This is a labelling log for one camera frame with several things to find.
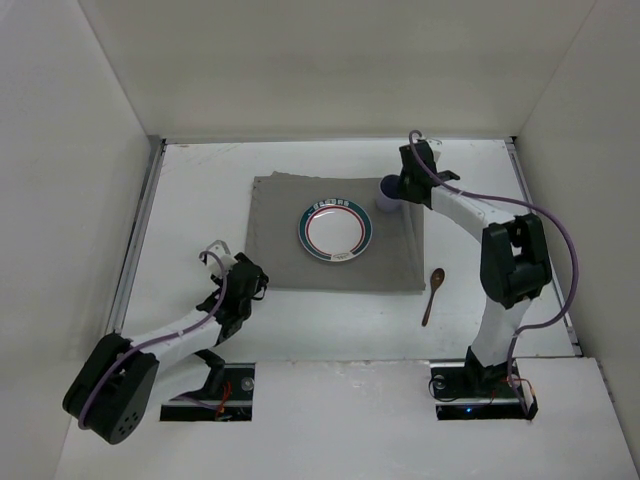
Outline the purple plastic cup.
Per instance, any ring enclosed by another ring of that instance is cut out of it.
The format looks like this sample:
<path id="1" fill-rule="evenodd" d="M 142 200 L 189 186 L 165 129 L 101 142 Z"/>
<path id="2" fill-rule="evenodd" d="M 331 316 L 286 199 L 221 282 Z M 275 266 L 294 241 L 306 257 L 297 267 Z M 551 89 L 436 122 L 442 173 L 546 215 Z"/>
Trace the purple plastic cup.
<path id="1" fill-rule="evenodd" d="M 398 175 L 389 174 L 379 181 L 375 204 L 380 211 L 392 213 L 400 208 L 402 200 L 398 195 L 399 180 Z"/>

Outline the grey cloth placemat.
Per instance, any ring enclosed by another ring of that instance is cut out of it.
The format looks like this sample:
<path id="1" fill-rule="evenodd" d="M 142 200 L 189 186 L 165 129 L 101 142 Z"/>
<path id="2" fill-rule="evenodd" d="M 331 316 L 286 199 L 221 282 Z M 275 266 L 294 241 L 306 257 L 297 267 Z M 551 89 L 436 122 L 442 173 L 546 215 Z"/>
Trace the grey cloth placemat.
<path id="1" fill-rule="evenodd" d="M 275 172 L 258 176 L 244 253 L 280 289 L 360 293 L 418 293 L 425 290 L 424 208 L 402 203 L 385 213 L 375 200 L 378 178 L 321 178 Z M 303 213 L 327 199 L 355 201 L 372 220 L 367 249 L 346 262 L 313 257 L 299 240 Z"/>

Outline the brown wooden spoon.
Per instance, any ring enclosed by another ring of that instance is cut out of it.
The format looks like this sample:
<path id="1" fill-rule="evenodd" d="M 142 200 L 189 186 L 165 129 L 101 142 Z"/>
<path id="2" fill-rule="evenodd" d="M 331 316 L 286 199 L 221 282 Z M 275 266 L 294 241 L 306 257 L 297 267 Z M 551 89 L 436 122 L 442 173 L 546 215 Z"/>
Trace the brown wooden spoon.
<path id="1" fill-rule="evenodd" d="M 441 285 L 444 283 L 445 280 L 445 271 L 443 268 L 436 268 L 430 277 L 430 296 L 429 296 L 429 300 L 426 306 L 426 309 L 424 311 L 422 320 L 421 320 L 421 326 L 422 327 L 426 327 L 429 319 L 430 319 L 430 315 L 431 315 L 431 311 L 432 311 L 432 307 L 433 307 L 433 302 L 434 302 L 434 297 L 436 295 L 436 292 L 438 291 L 438 289 L 441 287 Z"/>

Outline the white plate green rim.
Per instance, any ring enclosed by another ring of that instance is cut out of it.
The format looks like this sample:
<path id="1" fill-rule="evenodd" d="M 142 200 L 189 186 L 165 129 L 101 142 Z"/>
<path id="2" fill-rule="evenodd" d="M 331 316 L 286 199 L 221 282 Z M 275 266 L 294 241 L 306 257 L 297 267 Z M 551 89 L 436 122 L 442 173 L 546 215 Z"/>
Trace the white plate green rim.
<path id="1" fill-rule="evenodd" d="M 373 224 L 368 212 L 345 198 L 319 200 L 301 215 L 297 234 L 315 259 L 341 263 L 355 259 L 370 245 Z"/>

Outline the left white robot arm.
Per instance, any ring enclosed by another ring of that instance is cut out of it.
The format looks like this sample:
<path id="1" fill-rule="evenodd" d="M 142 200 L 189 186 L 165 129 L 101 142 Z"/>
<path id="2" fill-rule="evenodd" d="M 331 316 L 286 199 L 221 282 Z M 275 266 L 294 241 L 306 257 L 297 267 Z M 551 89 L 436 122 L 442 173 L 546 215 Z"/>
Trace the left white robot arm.
<path id="1" fill-rule="evenodd" d="M 263 300 L 264 270 L 245 254 L 233 257 L 205 250 L 214 291 L 193 310 L 147 334 L 103 336 L 67 390 L 63 410 L 111 445 L 127 439 L 146 410 L 177 399 L 228 419 L 225 408 L 241 382 L 227 378 L 226 362 L 214 351 L 239 332 Z"/>

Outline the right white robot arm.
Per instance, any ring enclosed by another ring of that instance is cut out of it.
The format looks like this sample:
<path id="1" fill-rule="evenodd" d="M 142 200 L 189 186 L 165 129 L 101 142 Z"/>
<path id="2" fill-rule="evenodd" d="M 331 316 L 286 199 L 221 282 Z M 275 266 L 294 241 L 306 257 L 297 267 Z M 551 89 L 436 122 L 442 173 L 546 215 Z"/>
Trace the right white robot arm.
<path id="1" fill-rule="evenodd" d="M 464 397 L 492 393 L 507 377 L 509 348 L 532 301 L 551 281 L 541 220 L 514 215 L 480 194 L 453 185 L 459 176 L 438 172 L 425 140 L 399 148 L 397 195 L 452 220 L 480 244 L 481 286 L 486 295 L 479 331 L 454 375 Z"/>

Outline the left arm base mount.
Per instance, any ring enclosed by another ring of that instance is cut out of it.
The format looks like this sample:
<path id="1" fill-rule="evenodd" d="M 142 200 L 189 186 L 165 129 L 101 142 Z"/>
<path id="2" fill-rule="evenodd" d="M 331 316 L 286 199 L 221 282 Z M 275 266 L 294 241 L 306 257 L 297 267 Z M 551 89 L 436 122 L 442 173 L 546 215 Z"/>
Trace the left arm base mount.
<path id="1" fill-rule="evenodd" d="M 209 373 L 203 386 L 181 394 L 160 409 L 160 422 L 249 422 L 255 391 L 254 363 L 227 363 L 211 350 L 195 353 Z"/>

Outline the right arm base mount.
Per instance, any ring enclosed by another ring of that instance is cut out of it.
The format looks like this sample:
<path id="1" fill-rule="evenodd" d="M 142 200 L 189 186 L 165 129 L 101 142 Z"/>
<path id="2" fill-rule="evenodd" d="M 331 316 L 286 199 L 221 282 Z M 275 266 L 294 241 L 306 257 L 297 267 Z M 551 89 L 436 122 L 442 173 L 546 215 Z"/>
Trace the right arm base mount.
<path id="1" fill-rule="evenodd" d="M 430 364 L 428 390 L 440 421 L 533 420 L 539 405 L 531 382 L 504 368 L 481 378 L 463 362 Z"/>

